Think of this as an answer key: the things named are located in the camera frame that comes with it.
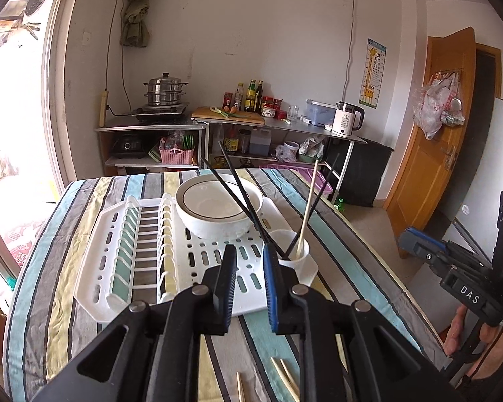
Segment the light wooden chopstick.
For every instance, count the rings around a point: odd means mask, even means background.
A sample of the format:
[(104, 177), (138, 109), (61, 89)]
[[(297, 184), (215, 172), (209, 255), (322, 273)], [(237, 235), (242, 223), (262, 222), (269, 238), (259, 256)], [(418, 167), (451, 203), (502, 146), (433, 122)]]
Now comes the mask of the light wooden chopstick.
[(318, 172), (318, 166), (319, 166), (319, 160), (316, 159), (314, 162), (314, 165), (313, 165), (312, 180), (310, 182), (309, 194), (307, 197), (306, 207), (305, 207), (305, 211), (304, 211), (303, 219), (302, 219), (302, 225), (300, 227), (300, 233), (299, 233), (298, 241), (297, 241), (297, 247), (296, 247), (296, 253), (295, 253), (295, 256), (297, 259), (301, 258), (302, 255), (305, 255), (305, 253), (302, 252), (304, 233), (305, 233), (305, 230), (307, 227), (309, 214), (310, 214), (310, 210), (311, 210), (311, 206), (312, 206), (314, 187), (315, 187), (316, 176), (317, 176), (317, 172)]

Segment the metal kitchen shelf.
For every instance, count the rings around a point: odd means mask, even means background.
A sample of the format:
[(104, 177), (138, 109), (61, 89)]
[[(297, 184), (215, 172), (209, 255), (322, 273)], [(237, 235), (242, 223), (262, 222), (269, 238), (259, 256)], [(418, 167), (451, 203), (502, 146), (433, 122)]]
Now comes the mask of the metal kitchen shelf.
[[(266, 118), (264, 125), (251, 125), (194, 120), (188, 113), (165, 124), (142, 124), (133, 116), (117, 117), (106, 126), (98, 128), (96, 133), (99, 135), (104, 168), (107, 172), (115, 172), (119, 168), (203, 168), (201, 156), (209, 159), (211, 155), (218, 155), (220, 153), (218, 142), (226, 141), (230, 143), (231, 155), (270, 161), (273, 136), (268, 156), (249, 154), (250, 134), (255, 128), (270, 129), (271, 132), (276, 130), (301, 133), (305, 136), (332, 137), (350, 144), (364, 142), (364, 139), (357, 135), (345, 136), (301, 121), (287, 124), (274, 118)], [(194, 164), (184, 166), (162, 164), (159, 152), (159, 142), (162, 138), (170, 140), (167, 147), (175, 145), (183, 150), (194, 150)]]

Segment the wooden chopstick on table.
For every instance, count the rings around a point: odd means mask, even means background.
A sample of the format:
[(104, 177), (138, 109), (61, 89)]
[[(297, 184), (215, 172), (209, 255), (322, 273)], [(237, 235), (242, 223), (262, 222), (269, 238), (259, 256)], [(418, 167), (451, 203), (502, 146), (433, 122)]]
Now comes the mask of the wooden chopstick on table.
[(283, 372), (282, 369), (282, 364), (280, 362), (280, 358), (271, 358), (272, 366), (274, 366), (279, 378), (282, 380), (283, 385), (285, 385), (285, 388), (289, 391), (291, 394), (291, 397), (295, 402), (300, 402), (300, 397), (297, 397), (294, 393), (294, 390), (291, 388), (291, 384), (289, 380), (287, 379), (285, 373)]
[(299, 388), (299, 385), (297, 384), (296, 380), (292, 376), (291, 370), (289, 369), (289, 366), (288, 366), (287, 362), (283, 358), (280, 359), (280, 362), (282, 364), (283, 372), (285, 373), (287, 379), (289, 380), (289, 382), (291, 384), (291, 388), (294, 390), (295, 395), (297, 397), (300, 397), (300, 388)]
[(237, 390), (238, 390), (238, 400), (239, 400), (239, 402), (245, 402), (246, 401), (245, 391), (244, 391), (241, 373), (239, 371), (236, 372), (236, 382), (237, 382)]

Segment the wooden door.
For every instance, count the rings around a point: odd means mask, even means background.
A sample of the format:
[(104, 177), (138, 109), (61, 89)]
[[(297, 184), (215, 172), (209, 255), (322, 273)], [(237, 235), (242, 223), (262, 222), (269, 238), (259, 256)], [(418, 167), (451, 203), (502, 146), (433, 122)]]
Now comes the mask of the wooden door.
[[(501, 58), (499, 49), (476, 42), (472, 27), (447, 37), (427, 38), (423, 86), (429, 85), (436, 74), (458, 74), (466, 117), (471, 112), (478, 51)], [(418, 125), (412, 127), (400, 169), (383, 205), (395, 237), (409, 227), (424, 229), (427, 225), (451, 179), (465, 133), (465, 127), (442, 126), (428, 140)]]

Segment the green glass bottle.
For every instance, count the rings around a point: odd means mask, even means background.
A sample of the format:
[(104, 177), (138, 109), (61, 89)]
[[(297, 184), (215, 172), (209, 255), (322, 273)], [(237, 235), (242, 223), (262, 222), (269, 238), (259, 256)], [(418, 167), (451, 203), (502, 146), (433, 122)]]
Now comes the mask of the green glass bottle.
[(334, 207), (336, 208), (337, 211), (343, 212), (344, 211), (344, 201), (343, 198), (338, 198), (336, 201)]

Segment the white dish drying rack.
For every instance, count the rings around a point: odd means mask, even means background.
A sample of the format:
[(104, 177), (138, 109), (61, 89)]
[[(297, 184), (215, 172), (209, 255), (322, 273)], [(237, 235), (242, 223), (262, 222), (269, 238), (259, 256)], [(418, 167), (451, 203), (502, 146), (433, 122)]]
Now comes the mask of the white dish drying rack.
[(206, 242), (185, 228), (170, 195), (149, 200), (130, 196), (98, 216), (74, 298), (94, 320), (107, 324), (133, 301), (162, 303), (200, 283), (206, 270), (221, 264), (228, 245), (237, 251), (232, 314), (264, 310), (259, 233)]

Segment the white utensil cup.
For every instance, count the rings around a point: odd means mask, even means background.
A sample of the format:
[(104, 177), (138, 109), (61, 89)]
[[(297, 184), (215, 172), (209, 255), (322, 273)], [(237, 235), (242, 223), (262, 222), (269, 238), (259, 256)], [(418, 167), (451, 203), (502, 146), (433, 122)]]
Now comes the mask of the white utensil cup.
[[(301, 279), (310, 254), (309, 244), (306, 239), (300, 241), (300, 234), (290, 229), (276, 229), (271, 232), (271, 237), (282, 249), (282, 253), (278, 255), (280, 264), (295, 270), (298, 278)], [(296, 240), (296, 242), (285, 260), (283, 256), (293, 240)]]

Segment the plastic bags on door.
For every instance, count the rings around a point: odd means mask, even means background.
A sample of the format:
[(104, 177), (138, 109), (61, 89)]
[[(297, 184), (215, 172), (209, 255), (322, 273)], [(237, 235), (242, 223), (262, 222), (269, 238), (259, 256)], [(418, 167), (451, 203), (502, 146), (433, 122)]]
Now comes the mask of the plastic bags on door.
[(443, 126), (465, 124), (460, 93), (460, 71), (439, 71), (431, 77), (429, 84), (416, 92), (413, 120), (426, 140), (433, 139)]

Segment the pink plastic basket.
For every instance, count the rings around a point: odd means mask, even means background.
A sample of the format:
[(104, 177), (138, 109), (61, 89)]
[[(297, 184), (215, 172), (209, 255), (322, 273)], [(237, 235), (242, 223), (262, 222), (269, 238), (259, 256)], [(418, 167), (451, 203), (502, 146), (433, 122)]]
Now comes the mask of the pink plastic basket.
[(193, 165), (194, 150), (183, 150), (175, 145), (167, 147), (169, 139), (162, 138), (159, 142), (161, 163), (166, 165)]

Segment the dark sauce bottle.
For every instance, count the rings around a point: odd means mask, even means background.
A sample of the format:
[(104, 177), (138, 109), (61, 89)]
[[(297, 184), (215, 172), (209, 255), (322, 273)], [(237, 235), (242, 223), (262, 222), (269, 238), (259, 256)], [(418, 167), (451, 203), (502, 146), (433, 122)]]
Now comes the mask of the dark sauce bottle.
[(254, 111), (259, 114), (262, 108), (263, 80), (259, 80), (255, 90)]

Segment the black induction cooker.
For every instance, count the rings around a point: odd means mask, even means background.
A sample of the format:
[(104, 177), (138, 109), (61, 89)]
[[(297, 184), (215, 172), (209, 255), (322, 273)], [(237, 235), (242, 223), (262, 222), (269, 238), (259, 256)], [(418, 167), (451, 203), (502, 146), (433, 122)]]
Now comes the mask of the black induction cooker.
[(177, 105), (143, 105), (132, 112), (142, 124), (165, 124), (182, 117), (188, 107), (188, 103)]

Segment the wooden cutting board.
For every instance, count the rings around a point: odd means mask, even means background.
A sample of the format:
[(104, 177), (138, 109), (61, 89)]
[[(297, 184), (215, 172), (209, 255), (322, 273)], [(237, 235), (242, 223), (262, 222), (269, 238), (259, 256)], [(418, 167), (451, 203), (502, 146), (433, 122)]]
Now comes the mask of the wooden cutting board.
[(199, 107), (192, 114), (194, 120), (223, 121), (237, 124), (264, 125), (263, 117), (250, 112), (226, 112), (218, 107)]

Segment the white power strip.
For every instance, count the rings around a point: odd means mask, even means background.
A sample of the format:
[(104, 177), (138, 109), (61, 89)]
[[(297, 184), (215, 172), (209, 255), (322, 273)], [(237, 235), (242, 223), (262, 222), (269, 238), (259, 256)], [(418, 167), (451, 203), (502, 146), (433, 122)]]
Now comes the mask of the white power strip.
[(108, 105), (108, 96), (109, 96), (109, 92), (107, 90), (104, 90), (101, 95), (101, 102), (100, 102), (100, 108), (99, 108), (99, 127), (100, 128), (102, 128), (105, 125), (106, 111), (107, 111), (107, 105)]

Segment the green hanging cloth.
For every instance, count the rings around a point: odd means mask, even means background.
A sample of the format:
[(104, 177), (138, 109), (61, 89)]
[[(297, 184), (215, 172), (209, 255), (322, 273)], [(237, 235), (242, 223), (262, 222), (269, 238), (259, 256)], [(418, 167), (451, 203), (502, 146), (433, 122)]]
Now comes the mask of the green hanging cloth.
[(150, 34), (144, 18), (149, 8), (149, 0), (124, 0), (120, 37), (120, 43), (123, 46), (146, 47), (148, 45)]

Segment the giraffe height wall chart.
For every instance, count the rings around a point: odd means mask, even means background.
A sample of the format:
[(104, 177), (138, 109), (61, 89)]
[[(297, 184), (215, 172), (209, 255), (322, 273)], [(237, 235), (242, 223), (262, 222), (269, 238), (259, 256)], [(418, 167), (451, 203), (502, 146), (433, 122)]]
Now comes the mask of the giraffe height wall chart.
[(385, 46), (373, 39), (368, 39), (364, 75), (362, 76), (360, 88), (359, 103), (361, 105), (366, 105), (374, 109), (378, 106), (383, 82), (386, 53), (387, 48)]

